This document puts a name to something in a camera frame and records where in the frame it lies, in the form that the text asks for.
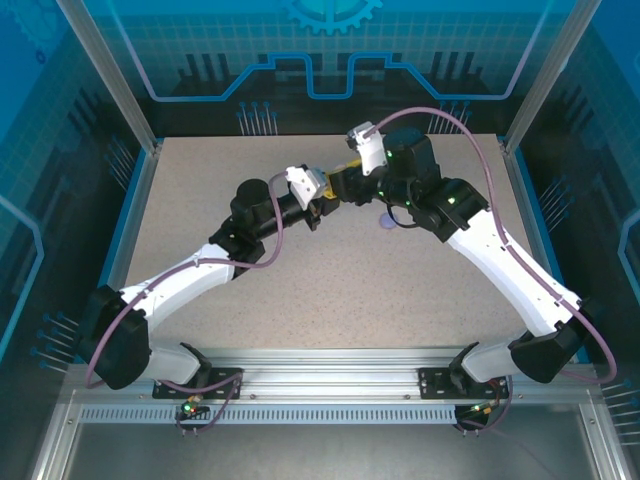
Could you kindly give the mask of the grey metal front tray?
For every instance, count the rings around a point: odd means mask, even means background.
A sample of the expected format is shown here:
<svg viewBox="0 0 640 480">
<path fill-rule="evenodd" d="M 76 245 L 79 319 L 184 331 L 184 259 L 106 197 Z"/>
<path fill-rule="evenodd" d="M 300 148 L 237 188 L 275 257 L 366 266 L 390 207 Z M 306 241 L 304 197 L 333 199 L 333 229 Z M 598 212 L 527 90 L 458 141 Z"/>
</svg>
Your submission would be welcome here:
<svg viewBox="0 0 640 480">
<path fill-rule="evenodd" d="M 514 404 L 484 432 L 430 424 L 413 405 L 322 423 L 235 405 L 199 435 L 143 405 L 63 403 L 21 480 L 640 480 L 640 432 L 594 400 Z"/>
</svg>

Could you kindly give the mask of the aluminium front frame rail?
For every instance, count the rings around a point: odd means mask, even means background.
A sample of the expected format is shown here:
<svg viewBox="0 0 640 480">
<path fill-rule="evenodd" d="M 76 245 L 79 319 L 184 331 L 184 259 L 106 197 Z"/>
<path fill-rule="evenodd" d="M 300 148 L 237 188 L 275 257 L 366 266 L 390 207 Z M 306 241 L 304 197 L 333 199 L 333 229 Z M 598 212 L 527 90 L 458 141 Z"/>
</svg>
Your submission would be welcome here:
<svg viewBox="0 0 640 480">
<path fill-rule="evenodd" d="M 446 367 L 462 349 L 203 349 L 214 367 L 244 370 L 239 404 L 417 404 L 418 369 Z M 84 365 L 67 370 L 59 403 L 151 404 L 151 380 L 122 390 L 84 387 Z M 558 376 L 549 384 L 513 375 L 513 403 L 586 404 L 604 400 L 598 385 Z"/>
</svg>

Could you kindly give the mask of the left power connector with LED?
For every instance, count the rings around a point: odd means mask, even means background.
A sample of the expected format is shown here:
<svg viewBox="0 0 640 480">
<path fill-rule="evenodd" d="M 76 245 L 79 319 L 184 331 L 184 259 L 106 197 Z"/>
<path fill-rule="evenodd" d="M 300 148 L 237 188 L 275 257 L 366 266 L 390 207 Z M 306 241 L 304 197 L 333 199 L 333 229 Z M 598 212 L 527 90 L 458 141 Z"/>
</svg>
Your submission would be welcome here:
<svg viewBox="0 0 640 480">
<path fill-rule="evenodd" d="M 202 404 L 203 395 L 196 394 L 188 397 L 180 406 L 177 413 L 177 420 L 188 421 L 202 417 L 210 411 L 207 405 Z"/>
</svg>

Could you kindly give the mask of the aluminium right side rail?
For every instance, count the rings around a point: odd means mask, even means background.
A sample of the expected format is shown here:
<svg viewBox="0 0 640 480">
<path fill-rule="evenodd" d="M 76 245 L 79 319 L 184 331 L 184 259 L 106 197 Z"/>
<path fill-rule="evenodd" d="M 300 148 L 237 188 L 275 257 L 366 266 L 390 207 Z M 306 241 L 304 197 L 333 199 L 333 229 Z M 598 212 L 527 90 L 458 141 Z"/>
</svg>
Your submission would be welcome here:
<svg viewBox="0 0 640 480">
<path fill-rule="evenodd" d="M 531 255 L 555 280 L 564 284 L 564 278 L 524 156 L 519 148 L 514 153 L 508 153 L 504 136 L 498 135 L 497 139 L 531 247 Z"/>
</svg>

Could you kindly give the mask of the aluminium left side rail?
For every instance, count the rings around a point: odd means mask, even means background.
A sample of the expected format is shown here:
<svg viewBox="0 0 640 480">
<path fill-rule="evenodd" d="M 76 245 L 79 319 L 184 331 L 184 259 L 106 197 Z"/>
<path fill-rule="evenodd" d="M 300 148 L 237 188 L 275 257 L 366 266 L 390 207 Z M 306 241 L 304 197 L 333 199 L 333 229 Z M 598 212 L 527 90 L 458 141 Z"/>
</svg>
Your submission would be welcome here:
<svg viewBox="0 0 640 480">
<path fill-rule="evenodd" d="M 125 285 L 159 156 L 159 151 L 147 153 L 144 149 L 138 155 L 97 288 L 90 297 L 103 286 L 119 290 Z"/>
</svg>

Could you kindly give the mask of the aluminium left frame post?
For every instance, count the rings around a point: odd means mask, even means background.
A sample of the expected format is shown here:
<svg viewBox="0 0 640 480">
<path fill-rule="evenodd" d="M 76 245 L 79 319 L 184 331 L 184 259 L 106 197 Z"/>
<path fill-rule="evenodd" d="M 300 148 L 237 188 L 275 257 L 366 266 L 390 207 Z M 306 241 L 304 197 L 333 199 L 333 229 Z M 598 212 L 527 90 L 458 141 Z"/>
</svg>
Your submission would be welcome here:
<svg viewBox="0 0 640 480">
<path fill-rule="evenodd" d="M 154 155 L 156 136 L 83 0 L 55 1 L 141 148 Z"/>
</svg>

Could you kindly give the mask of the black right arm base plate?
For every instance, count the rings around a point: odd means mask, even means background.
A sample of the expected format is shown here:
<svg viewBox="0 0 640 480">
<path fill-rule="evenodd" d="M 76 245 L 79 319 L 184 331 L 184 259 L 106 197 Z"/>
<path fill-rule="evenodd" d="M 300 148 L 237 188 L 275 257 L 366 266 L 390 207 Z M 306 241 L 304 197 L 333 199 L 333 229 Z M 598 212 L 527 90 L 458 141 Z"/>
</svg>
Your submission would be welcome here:
<svg viewBox="0 0 640 480">
<path fill-rule="evenodd" d="M 506 400 L 509 388 L 505 377 L 479 383 L 464 371 L 425 367 L 417 371 L 422 400 Z"/>
</svg>

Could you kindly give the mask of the aluminium frame post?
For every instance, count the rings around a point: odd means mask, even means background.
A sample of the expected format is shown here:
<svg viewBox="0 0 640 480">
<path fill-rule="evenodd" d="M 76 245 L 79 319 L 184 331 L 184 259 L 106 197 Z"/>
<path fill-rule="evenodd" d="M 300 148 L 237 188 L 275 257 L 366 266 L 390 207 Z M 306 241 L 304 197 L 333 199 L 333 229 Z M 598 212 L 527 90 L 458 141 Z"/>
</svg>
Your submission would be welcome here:
<svg viewBox="0 0 640 480">
<path fill-rule="evenodd" d="M 156 136 L 83 0 L 55 1 L 141 148 L 154 155 Z"/>
<path fill-rule="evenodd" d="M 576 0 L 507 131 L 503 141 L 507 155 L 515 155 L 601 2 L 602 0 Z"/>
</svg>

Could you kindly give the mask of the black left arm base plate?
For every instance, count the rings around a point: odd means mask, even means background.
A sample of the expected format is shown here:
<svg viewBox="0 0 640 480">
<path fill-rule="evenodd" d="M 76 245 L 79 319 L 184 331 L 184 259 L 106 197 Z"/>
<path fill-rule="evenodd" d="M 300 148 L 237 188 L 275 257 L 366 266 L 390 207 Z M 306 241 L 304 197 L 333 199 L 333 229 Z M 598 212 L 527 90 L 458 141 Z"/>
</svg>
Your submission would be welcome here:
<svg viewBox="0 0 640 480">
<path fill-rule="evenodd" d="M 241 368 L 218 368 L 212 367 L 207 374 L 198 372 L 188 383 L 184 384 L 185 388 L 199 389 L 220 383 L 228 378 L 242 374 Z M 224 400 L 232 390 L 233 381 L 229 381 L 214 390 L 202 394 L 204 400 Z M 159 400 L 187 400 L 190 394 L 179 391 L 173 387 L 163 383 L 155 384 L 152 390 L 152 398 Z"/>
</svg>

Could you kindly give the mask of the aluminium right frame post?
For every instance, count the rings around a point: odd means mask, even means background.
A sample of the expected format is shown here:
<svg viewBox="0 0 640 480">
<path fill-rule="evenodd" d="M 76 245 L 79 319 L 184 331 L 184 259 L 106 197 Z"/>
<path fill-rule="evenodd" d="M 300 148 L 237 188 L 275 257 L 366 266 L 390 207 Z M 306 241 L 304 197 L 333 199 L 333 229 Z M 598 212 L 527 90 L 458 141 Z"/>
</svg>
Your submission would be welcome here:
<svg viewBox="0 0 640 480">
<path fill-rule="evenodd" d="M 503 141 L 507 155 L 515 155 L 601 2 L 602 0 L 576 0 L 507 131 Z"/>
</svg>

